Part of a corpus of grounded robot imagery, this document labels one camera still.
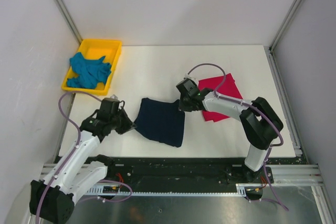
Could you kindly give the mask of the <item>navy blue t-shirt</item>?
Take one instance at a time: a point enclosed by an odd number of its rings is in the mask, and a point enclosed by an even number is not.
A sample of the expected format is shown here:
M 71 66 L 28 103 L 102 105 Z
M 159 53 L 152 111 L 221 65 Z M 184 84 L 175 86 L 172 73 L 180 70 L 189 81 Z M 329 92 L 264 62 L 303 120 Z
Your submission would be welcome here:
M 134 123 L 136 131 L 148 140 L 172 147 L 181 147 L 184 137 L 185 113 L 179 100 L 172 103 L 143 98 Z

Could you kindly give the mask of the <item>magenta t-shirt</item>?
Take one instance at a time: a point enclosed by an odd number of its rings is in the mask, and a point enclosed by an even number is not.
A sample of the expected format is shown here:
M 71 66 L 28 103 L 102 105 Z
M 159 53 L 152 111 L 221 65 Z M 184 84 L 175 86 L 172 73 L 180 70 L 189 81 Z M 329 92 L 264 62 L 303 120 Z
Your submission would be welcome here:
M 210 88 L 215 89 L 223 80 L 222 76 L 218 77 L 212 77 L 208 79 L 200 80 L 198 83 L 198 88 L 200 90 L 203 90 L 204 88 Z M 235 80 L 232 77 L 232 74 L 229 73 L 226 75 L 225 82 L 222 86 L 219 87 L 218 92 L 220 94 L 224 94 L 230 97 L 242 99 L 242 95 L 240 91 L 238 90 Z M 208 111 L 202 111 L 202 116 L 204 118 L 204 121 L 213 121 L 213 122 L 219 122 L 221 120 L 228 119 L 229 117 L 227 115 L 223 115 L 217 112 L 208 112 Z

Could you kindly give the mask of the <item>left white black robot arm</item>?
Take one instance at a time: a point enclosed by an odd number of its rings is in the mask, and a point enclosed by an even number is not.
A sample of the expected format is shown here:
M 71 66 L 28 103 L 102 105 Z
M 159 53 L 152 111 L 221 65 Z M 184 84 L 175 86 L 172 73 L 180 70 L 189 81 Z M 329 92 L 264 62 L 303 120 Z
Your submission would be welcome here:
M 66 223 L 79 199 L 92 186 L 115 178 L 116 169 L 100 161 L 93 161 L 83 172 L 80 169 L 112 131 L 122 135 L 135 128 L 124 105 L 115 96 L 101 100 L 100 108 L 76 127 L 77 139 L 65 156 L 43 179 L 31 181 L 29 210 L 36 223 L 41 219 Z

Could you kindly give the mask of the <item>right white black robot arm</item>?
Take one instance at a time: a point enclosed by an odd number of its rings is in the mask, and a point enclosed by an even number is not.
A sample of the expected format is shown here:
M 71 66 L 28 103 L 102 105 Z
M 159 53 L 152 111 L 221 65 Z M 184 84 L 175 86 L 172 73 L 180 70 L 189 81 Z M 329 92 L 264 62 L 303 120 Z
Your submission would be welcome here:
M 261 167 L 273 147 L 284 143 L 280 131 L 283 123 L 266 99 L 244 100 L 220 94 L 217 90 L 200 90 L 191 78 L 176 85 L 180 92 L 179 108 L 184 112 L 208 111 L 226 115 L 242 124 L 250 143 L 243 179 L 254 183 L 261 177 Z

